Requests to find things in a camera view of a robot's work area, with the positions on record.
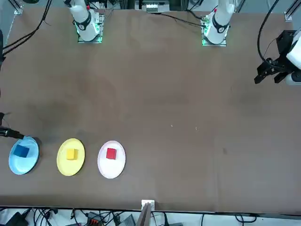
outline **blue cube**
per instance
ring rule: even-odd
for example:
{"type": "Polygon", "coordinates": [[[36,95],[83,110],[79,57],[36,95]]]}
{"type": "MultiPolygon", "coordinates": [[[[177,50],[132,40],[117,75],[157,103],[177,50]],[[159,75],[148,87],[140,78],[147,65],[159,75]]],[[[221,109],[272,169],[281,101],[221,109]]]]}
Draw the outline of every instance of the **blue cube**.
{"type": "Polygon", "coordinates": [[[17,147],[14,150],[14,155],[22,157],[22,158],[26,158],[28,155],[28,152],[29,152],[28,147],[17,145],[17,147]]]}

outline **cube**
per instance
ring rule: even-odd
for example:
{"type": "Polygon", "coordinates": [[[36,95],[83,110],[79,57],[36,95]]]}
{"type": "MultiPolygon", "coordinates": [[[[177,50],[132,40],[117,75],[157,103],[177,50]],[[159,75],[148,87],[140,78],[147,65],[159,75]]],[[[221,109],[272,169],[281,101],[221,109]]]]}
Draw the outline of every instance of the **cube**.
{"type": "Polygon", "coordinates": [[[74,148],[67,149],[67,160],[77,160],[78,150],[74,148]]]}
{"type": "Polygon", "coordinates": [[[21,145],[17,145],[17,147],[14,150],[14,155],[19,156],[21,158],[26,158],[29,152],[28,147],[24,147],[21,145]]]}
{"type": "Polygon", "coordinates": [[[117,150],[114,148],[107,149],[107,159],[116,159],[117,150]]]}

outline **floor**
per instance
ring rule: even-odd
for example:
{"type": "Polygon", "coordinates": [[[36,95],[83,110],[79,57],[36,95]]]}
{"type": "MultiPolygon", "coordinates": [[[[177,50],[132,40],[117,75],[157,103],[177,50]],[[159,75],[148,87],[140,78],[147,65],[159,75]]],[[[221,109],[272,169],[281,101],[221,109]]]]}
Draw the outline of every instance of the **floor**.
{"type": "MultiPolygon", "coordinates": [[[[0,212],[0,224],[5,224],[16,212],[23,213],[27,209],[6,209],[0,212]]],[[[120,221],[122,222],[129,215],[133,215],[134,220],[137,221],[139,217],[139,212],[125,212],[120,215],[120,221]]],[[[167,213],[167,219],[170,225],[176,223],[182,223],[183,226],[200,226],[202,214],[187,214],[187,213],[167,213]]],[[[56,215],[51,215],[49,222],[52,226],[68,226],[75,224],[74,219],[70,219],[71,210],[59,210],[56,215]]],[[[164,224],[164,215],[163,213],[154,212],[156,222],[151,218],[150,226],[159,226],[164,224]]],[[[27,215],[26,220],[29,222],[29,225],[34,225],[33,223],[33,210],[27,215]]],[[[87,218],[79,210],[76,211],[76,220],[78,223],[87,222],[87,218]]],[[[244,217],[245,221],[253,220],[251,217],[244,217]]],[[[38,220],[37,225],[43,225],[46,221],[44,220],[41,224],[41,218],[38,220]]],[[[203,219],[204,226],[239,226],[242,225],[239,223],[234,216],[222,216],[222,215],[205,215],[203,219]]],[[[301,220],[295,219],[277,219],[277,218],[257,218],[257,220],[248,224],[249,226],[301,226],[301,220]]],[[[114,226],[114,222],[110,222],[108,226],[114,226]]]]}

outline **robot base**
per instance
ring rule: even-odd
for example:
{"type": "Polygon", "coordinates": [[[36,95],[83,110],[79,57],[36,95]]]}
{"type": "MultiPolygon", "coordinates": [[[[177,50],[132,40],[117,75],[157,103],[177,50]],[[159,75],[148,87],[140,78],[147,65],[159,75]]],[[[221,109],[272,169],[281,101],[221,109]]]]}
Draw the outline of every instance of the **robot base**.
{"type": "Polygon", "coordinates": [[[104,14],[100,14],[100,13],[96,13],[99,15],[99,17],[97,16],[96,18],[96,30],[99,31],[99,34],[91,41],[84,41],[80,35],[79,35],[79,31],[77,30],[77,34],[78,34],[78,43],[102,43],[103,41],[103,24],[104,24],[104,14]]]}
{"type": "Polygon", "coordinates": [[[207,32],[207,29],[210,25],[209,15],[202,18],[200,20],[201,25],[205,25],[206,27],[201,27],[201,33],[202,33],[202,46],[227,46],[226,38],[224,41],[222,41],[220,44],[213,44],[211,43],[204,35],[205,32],[207,32]]]}

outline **red cube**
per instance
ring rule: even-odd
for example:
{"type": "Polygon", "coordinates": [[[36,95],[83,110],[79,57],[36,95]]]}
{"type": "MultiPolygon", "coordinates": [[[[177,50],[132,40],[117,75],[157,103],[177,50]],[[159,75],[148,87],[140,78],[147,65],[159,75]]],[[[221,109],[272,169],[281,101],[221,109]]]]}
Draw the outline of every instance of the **red cube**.
{"type": "Polygon", "coordinates": [[[116,159],[117,150],[114,148],[107,149],[107,159],[116,159]]]}

